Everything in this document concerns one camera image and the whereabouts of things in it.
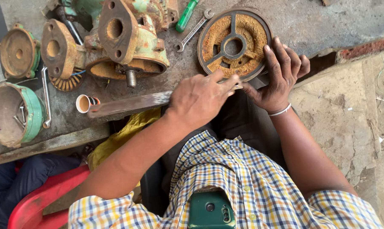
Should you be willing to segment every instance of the dark trousers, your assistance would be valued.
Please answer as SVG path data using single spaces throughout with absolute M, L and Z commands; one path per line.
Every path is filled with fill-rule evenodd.
M 259 88 L 256 80 L 258 79 L 255 78 L 250 83 L 255 88 Z M 161 112 L 164 113 L 165 110 L 166 107 L 163 107 Z M 240 136 L 245 144 L 266 154 L 285 171 L 288 171 L 282 154 L 280 137 L 268 113 L 256 106 L 242 90 L 236 90 L 210 123 L 189 133 L 161 157 L 166 169 L 162 182 L 162 189 L 166 194 L 169 194 L 171 178 L 181 149 L 190 138 L 205 130 L 209 131 L 210 135 L 218 141 Z
M 16 162 L 22 167 L 15 172 Z M 15 206 L 29 193 L 42 186 L 49 176 L 55 176 L 80 165 L 77 158 L 39 154 L 0 165 L 0 228 L 7 228 Z

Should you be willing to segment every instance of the disposable paper cup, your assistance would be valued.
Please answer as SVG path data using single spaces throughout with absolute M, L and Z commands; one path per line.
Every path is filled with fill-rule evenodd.
M 87 95 L 80 95 L 76 99 L 76 109 L 80 113 L 86 113 L 89 111 L 91 105 L 97 105 L 100 104 L 100 100 L 95 97 L 90 97 Z

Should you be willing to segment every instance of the screwdriver handle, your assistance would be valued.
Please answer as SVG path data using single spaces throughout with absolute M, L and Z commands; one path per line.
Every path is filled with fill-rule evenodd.
M 186 24 L 188 24 L 189 19 L 191 18 L 192 11 L 198 3 L 199 0 L 191 0 L 188 3 L 188 6 L 185 8 L 176 26 L 176 29 L 179 33 L 182 33 L 185 30 Z

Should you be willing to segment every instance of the chrome wrench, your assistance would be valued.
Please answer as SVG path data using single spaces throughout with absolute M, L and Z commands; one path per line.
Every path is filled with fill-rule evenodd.
M 179 47 L 178 53 L 181 53 L 184 51 L 186 43 L 196 34 L 196 32 L 207 22 L 209 19 L 211 19 L 214 15 L 214 13 L 210 13 L 211 9 L 205 10 L 205 13 L 203 14 L 203 18 L 199 21 L 199 23 L 195 26 L 195 28 L 192 29 L 192 31 L 188 34 L 188 36 L 185 37 L 182 41 L 178 41 L 175 44 L 175 48 L 177 49 Z
M 47 129 L 51 127 L 51 104 L 49 103 L 49 91 L 48 91 L 48 84 L 46 82 L 46 79 L 48 77 L 47 72 L 48 67 L 43 65 L 43 68 L 41 70 L 42 75 L 42 84 L 43 84 L 43 95 L 45 97 L 45 108 L 46 108 L 46 120 L 42 124 L 42 126 Z

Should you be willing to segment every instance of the red plastic chair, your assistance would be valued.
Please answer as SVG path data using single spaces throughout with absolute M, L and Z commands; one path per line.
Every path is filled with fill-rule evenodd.
M 43 209 L 80 185 L 90 174 L 87 165 L 49 177 L 44 185 L 28 194 L 15 207 L 9 229 L 59 228 L 67 223 L 69 209 L 43 216 Z

